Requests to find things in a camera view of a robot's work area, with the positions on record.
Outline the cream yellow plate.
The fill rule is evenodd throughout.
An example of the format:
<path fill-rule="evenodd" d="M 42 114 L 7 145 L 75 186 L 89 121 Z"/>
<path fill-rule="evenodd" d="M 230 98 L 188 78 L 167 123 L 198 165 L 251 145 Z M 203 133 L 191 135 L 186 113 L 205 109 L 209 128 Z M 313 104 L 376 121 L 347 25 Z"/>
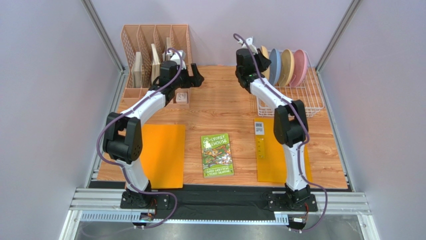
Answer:
<path fill-rule="evenodd" d="M 261 54 L 264 56 L 264 58 L 266 59 L 266 60 L 269 60 L 270 58 L 269 58 L 269 52 L 268 52 L 268 49 L 264 46 L 264 45 L 262 45 L 261 47 L 260 47 L 260 52 L 261 52 Z M 269 63 L 267 63 L 267 61 L 266 60 L 262 60 L 262 67 L 261 67 L 261 69 L 263 70 L 261 73 L 264 75 L 264 77 L 267 79 L 267 80 L 269 80 L 269 78 L 270 78 L 270 68 L 269 68 L 269 66 L 270 66 L 270 62 Z"/>

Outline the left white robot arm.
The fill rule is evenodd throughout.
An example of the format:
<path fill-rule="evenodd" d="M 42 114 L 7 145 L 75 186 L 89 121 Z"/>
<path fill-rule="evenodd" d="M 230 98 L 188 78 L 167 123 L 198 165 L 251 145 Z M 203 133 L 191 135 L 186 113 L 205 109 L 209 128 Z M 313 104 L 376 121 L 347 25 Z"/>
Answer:
<path fill-rule="evenodd" d="M 157 193 L 152 192 L 151 182 L 144 173 L 140 155 L 143 150 L 142 128 L 157 111 L 167 106 L 175 97 L 177 89 L 200 87 L 204 77 L 195 63 L 189 74 L 183 64 L 167 60 L 160 65 L 160 74 L 147 93 L 128 110 L 107 116 L 101 137 L 102 150 L 109 155 L 110 164 L 119 166 L 126 179 L 122 194 L 122 209 L 146 209 Z"/>

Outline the blue plate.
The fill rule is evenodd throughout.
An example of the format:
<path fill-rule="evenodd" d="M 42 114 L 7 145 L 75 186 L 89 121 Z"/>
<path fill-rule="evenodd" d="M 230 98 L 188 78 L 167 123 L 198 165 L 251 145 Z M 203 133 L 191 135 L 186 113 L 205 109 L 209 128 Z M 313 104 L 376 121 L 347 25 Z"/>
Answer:
<path fill-rule="evenodd" d="M 275 86 L 278 83 L 281 74 L 282 61 L 280 52 L 273 48 L 270 52 L 269 59 L 271 64 L 269 66 L 270 73 L 268 81 L 272 86 Z"/>

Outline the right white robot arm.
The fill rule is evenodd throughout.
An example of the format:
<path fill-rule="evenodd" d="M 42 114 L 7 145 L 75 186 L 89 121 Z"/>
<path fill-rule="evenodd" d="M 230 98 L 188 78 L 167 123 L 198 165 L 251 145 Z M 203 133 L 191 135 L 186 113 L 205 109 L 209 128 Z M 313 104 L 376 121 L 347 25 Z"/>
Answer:
<path fill-rule="evenodd" d="M 285 193 L 280 200 L 288 209 L 307 205 L 311 188 L 305 170 L 305 145 L 309 141 L 305 105 L 292 100 L 266 80 L 260 71 L 270 60 L 247 48 L 236 51 L 235 75 L 240 85 L 274 111 L 273 133 L 282 145 L 286 164 Z"/>

